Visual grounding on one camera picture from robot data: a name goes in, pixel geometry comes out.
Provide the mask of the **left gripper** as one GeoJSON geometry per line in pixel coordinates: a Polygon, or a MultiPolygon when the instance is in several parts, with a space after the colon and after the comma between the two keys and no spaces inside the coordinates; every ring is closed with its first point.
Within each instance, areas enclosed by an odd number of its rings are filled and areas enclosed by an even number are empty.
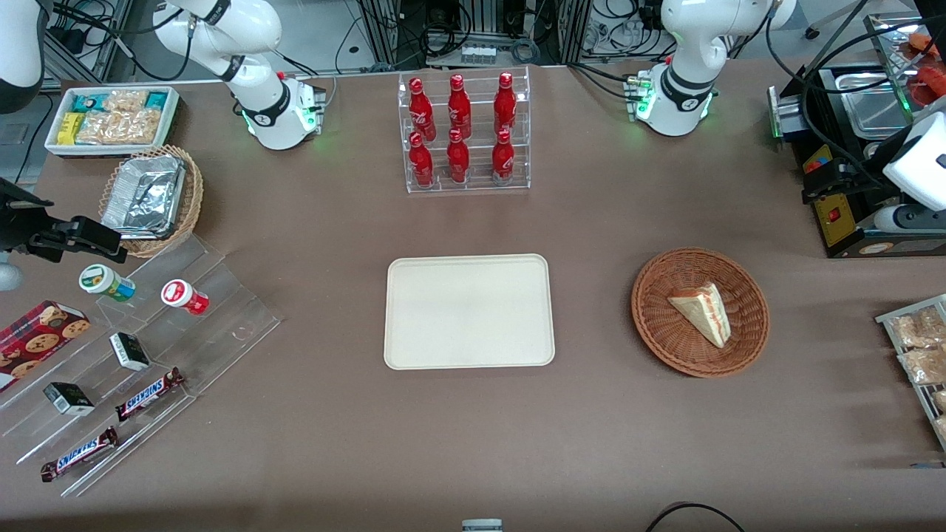
{"type": "Polygon", "coordinates": [[[858,163],[844,157],[831,159],[830,164],[820,164],[807,168],[804,174],[804,185],[831,185],[805,186],[802,188],[802,202],[811,205],[823,201],[835,194],[851,195],[878,191],[884,197],[899,196],[899,188],[887,178],[882,169],[875,163],[868,161],[858,163]]]}

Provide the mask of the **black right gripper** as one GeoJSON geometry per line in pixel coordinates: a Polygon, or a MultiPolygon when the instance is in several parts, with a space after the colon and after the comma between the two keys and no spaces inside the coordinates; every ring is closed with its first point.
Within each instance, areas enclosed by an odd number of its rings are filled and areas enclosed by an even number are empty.
{"type": "Polygon", "coordinates": [[[123,264],[128,250],[121,246],[121,235],[114,229],[89,219],[74,216],[69,223],[47,214],[3,214],[1,216],[1,250],[43,257],[60,262],[64,252],[90,253],[110,262],[123,264]]]}

